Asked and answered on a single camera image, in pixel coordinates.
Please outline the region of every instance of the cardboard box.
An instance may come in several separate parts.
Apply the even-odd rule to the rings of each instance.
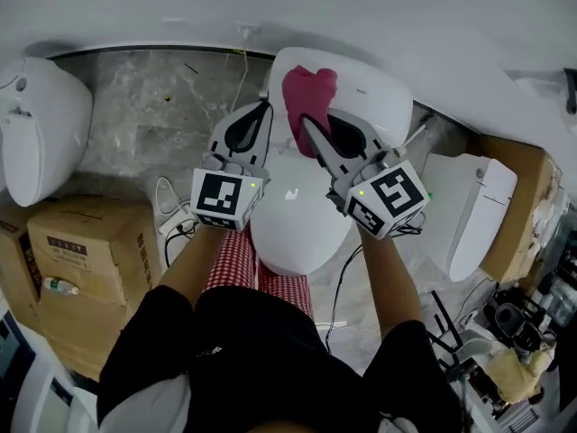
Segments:
[[[42,278],[72,282],[76,297],[43,290],[43,334],[62,363],[98,380],[100,370],[142,298],[160,279],[148,204],[67,198],[28,222]]]
[[[552,183],[553,160],[543,149],[492,136],[472,138],[467,152],[497,159],[517,174],[507,214],[481,268],[499,282],[523,278],[535,260],[529,253],[533,213]]]
[[[46,203],[20,207],[5,202],[0,207],[0,288],[14,317],[41,334],[38,301],[41,275],[34,261],[26,222]]]

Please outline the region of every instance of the pink cloth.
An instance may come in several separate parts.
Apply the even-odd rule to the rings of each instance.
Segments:
[[[320,69],[316,74],[302,66],[296,66],[282,80],[282,96],[288,111],[290,130],[297,141],[301,154],[315,158],[308,143],[303,123],[300,120],[304,114],[310,115],[328,132],[328,108],[336,95],[336,72],[330,69]]]

